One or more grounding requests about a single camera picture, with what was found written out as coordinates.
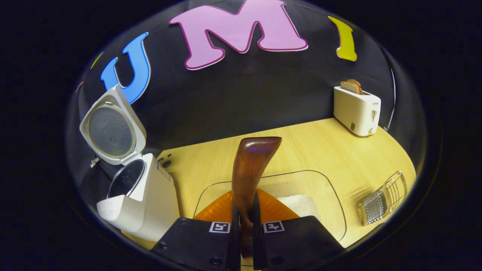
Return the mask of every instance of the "pink letter m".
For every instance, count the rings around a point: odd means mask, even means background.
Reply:
[[[238,53],[247,52],[257,23],[263,33],[258,46],[263,50],[301,51],[308,48],[284,5],[286,3],[281,0],[245,0],[236,14],[212,6],[200,6],[174,17],[169,24],[180,25],[189,50],[184,65],[196,70],[224,58],[226,53],[213,46],[208,32]]]

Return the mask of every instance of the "wooden table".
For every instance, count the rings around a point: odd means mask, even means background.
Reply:
[[[327,229],[336,231],[341,227],[340,218],[338,214],[337,217],[331,217],[329,210],[340,208],[341,204],[346,232],[339,242],[344,247],[359,240],[378,224],[362,226],[356,209],[359,199],[374,192],[398,170],[403,172],[409,191],[416,179],[414,166],[405,150],[381,127],[374,135],[359,137],[335,118],[330,118],[164,150],[159,159],[163,158],[162,163],[171,161],[166,170],[174,179],[182,217],[194,216],[200,195],[208,186],[231,180],[240,140],[255,136],[282,137],[281,146],[263,176],[312,171],[329,180],[339,201],[329,196],[332,192],[325,190],[320,193],[331,198],[324,200],[322,206],[317,203],[317,207],[322,224]],[[312,177],[308,175],[303,180],[307,183],[307,190],[318,189],[316,186],[320,182],[310,181]],[[216,198],[218,192],[211,190],[214,194],[204,194],[203,200],[206,201],[205,197],[212,200]],[[334,221],[337,226],[330,224],[330,221]],[[133,239],[146,248],[153,246],[151,242]]]

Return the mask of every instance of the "orange object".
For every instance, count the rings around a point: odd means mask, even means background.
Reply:
[[[261,223],[289,220],[299,216],[264,190],[256,189]],[[200,211],[194,219],[215,222],[232,222],[233,192],[229,191]]]

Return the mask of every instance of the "screw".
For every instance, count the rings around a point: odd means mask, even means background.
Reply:
[[[209,262],[211,262],[211,264],[212,264],[212,265],[215,265],[215,266],[216,266],[216,265],[220,265],[220,264],[223,263],[222,260],[216,259],[216,258],[211,259]]]

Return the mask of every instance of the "light wood tabletop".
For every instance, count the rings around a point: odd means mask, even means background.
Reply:
[[[158,159],[171,161],[166,170],[174,179],[182,217],[192,218],[195,211],[230,190],[241,139],[258,136],[282,137],[259,188],[275,197],[304,194],[313,198],[321,223],[343,247],[379,223],[362,225],[356,207],[362,197],[396,171],[403,172],[408,191],[416,179],[405,150],[381,127],[371,136],[359,137],[330,118],[164,150]],[[154,245],[132,239],[149,249]]]

